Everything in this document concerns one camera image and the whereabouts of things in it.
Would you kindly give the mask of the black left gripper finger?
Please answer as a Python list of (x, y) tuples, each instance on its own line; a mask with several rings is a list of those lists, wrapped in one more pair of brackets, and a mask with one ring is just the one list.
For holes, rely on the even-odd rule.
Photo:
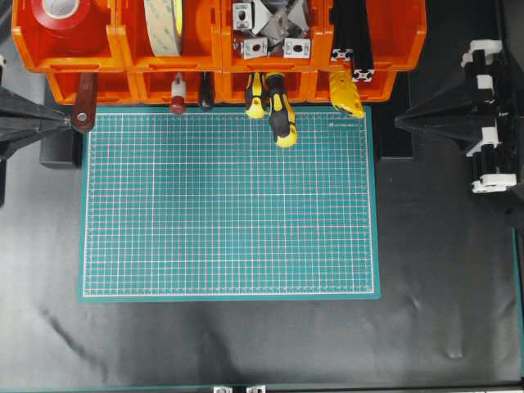
[(67, 124), (37, 122), (21, 129), (1, 129), (1, 159), (7, 160), (18, 150), (34, 142), (50, 137), (62, 131), (69, 131)]
[(50, 107), (32, 102), (11, 90), (1, 87), (1, 115), (17, 118), (55, 120), (70, 125), (70, 117)]

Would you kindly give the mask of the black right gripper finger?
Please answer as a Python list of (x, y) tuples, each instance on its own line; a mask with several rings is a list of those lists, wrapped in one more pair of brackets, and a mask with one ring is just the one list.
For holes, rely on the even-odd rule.
[(498, 146), (495, 118), (395, 119), (395, 125), (411, 133), (450, 139), (461, 151), (481, 151), (484, 146)]
[(491, 74), (467, 75), (463, 82), (439, 91), (423, 103), (396, 117), (398, 120), (471, 111), (495, 103), (495, 79)]

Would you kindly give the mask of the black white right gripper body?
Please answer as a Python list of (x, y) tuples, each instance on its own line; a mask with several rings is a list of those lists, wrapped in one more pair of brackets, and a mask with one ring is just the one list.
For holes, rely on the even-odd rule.
[(472, 191), (506, 192), (520, 180), (518, 118), (523, 113), (511, 57), (500, 40), (473, 40), (461, 66), (471, 85), (471, 115), (477, 131), (466, 148), (472, 159)]

